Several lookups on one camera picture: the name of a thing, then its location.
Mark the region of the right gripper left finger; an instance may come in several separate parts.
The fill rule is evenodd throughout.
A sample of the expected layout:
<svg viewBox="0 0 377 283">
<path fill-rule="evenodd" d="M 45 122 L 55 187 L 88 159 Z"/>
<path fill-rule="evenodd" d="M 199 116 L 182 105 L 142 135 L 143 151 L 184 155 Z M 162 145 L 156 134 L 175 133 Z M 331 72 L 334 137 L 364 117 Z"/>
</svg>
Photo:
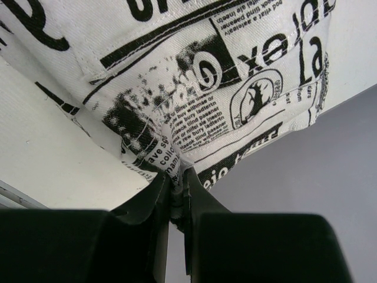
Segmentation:
<svg viewBox="0 0 377 283">
<path fill-rule="evenodd" d="M 170 178 L 111 210 L 1 210 L 2 282 L 164 282 Z"/>
</svg>

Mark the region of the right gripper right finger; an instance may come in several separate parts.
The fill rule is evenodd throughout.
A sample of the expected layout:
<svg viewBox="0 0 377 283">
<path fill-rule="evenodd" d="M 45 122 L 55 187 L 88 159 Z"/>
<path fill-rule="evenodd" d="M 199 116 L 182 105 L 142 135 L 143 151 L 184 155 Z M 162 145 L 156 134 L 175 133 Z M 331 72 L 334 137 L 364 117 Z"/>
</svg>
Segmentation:
<svg viewBox="0 0 377 283">
<path fill-rule="evenodd" d="M 330 223 L 320 215 L 235 213 L 183 174 L 186 272 L 191 282 L 352 282 Z"/>
</svg>

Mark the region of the newspaper print trousers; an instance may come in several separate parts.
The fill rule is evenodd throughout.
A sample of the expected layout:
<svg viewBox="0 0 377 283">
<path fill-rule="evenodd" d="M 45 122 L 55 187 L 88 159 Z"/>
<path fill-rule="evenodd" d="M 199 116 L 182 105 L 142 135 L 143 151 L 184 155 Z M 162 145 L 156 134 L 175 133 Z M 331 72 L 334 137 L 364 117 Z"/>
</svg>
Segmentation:
<svg viewBox="0 0 377 283">
<path fill-rule="evenodd" d="M 2 1 L 1 57 L 147 180 L 211 189 L 248 154 L 313 124 L 335 1 Z"/>
</svg>

